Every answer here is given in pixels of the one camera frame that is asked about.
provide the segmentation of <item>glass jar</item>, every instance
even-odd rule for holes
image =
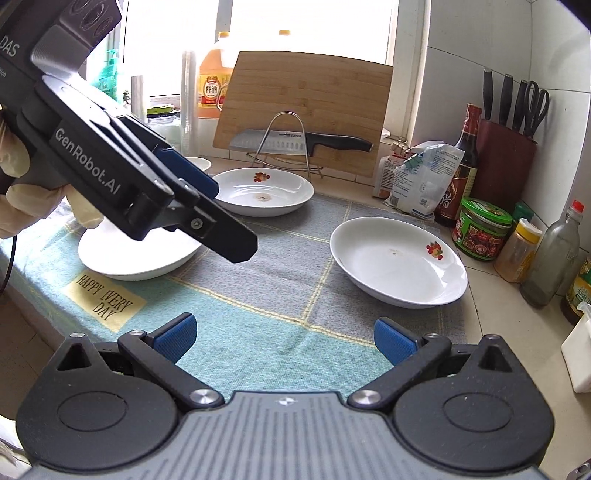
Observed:
[[[496,272],[507,282],[518,283],[526,275],[542,231],[522,218],[495,260]]]
[[[157,105],[148,108],[148,126],[163,137],[174,149],[181,151],[181,119],[173,105]]]
[[[452,238],[466,255],[491,261],[499,254],[512,221],[511,215],[496,205],[465,198]]]

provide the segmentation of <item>glass bottle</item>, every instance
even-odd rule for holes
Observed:
[[[521,296],[532,307],[542,308],[550,303],[577,258],[583,209],[583,204],[575,200],[566,217],[554,222],[546,231],[530,273],[519,287]]]
[[[453,175],[451,183],[443,194],[443,198],[435,209],[435,221],[443,226],[455,226],[460,210],[460,202],[463,198],[469,197],[472,191],[476,169],[478,168],[476,138],[481,113],[480,107],[468,103],[462,134],[456,144],[457,148],[464,151],[464,156]]]
[[[501,278],[509,283],[519,283],[525,278],[541,236],[542,232],[526,219],[519,220],[495,261],[495,270]]]

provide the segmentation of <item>wooden cutting board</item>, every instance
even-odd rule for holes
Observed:
[[[307,132],[353,135],[374,144],[371,152],[317,145],[310,164],[365,177],[374,172],[392,80],[392,67],[315,53],[240,52],[213,146],[227,149],[243,130],[266,129],[279,112],[297,113]],[[273,130],[301,131],[291,115]],[[305,162],[300,155],[284,158]]]

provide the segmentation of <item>red cap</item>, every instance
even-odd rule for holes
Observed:
[[[585,205],[583,205],[580,201],[575,200],[573,202],[573,209],[575,209],[579,213],[583,213],[583,210],[585,209]]]

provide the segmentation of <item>sauce jar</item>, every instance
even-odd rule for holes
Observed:
[[[452,232],[454,243],[477,260],[494,260],[501,251],[513,218],[509,213],[483,200],[462,199],[462,208]]]

